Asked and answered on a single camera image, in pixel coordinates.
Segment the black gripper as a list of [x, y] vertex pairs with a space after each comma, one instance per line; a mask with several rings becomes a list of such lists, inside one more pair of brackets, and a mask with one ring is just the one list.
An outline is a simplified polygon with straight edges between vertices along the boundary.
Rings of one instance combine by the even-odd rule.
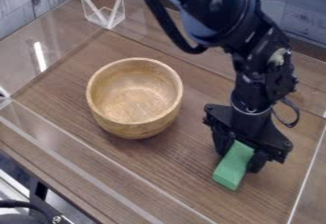
[[215, 152], [225, 155], [235, 140], [256, 151], [248, 161], [248, 173], [257, 173], [267, 161], [285, 162], [292, 143], [273, 125], [271, 111], [244, 113], [235, 106], [217, 104], [205, 104], [203, 111]]

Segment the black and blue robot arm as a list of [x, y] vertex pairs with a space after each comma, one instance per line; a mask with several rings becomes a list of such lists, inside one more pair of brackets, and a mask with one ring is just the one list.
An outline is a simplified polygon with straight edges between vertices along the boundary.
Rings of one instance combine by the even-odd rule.
[[273, 106], [289, 105], [297, 78], [288, 39], [263, 12], [260, 0], [144, 0], [175, 45], [200, 54], [219, 47], [231, 56], [235, 83], [228, 105], [207, 104], [203, 122], [215, 151], [225, 155], [240, 142], [253, 150], [244, 171], [285, 161], [292, 143], [276, 129]]

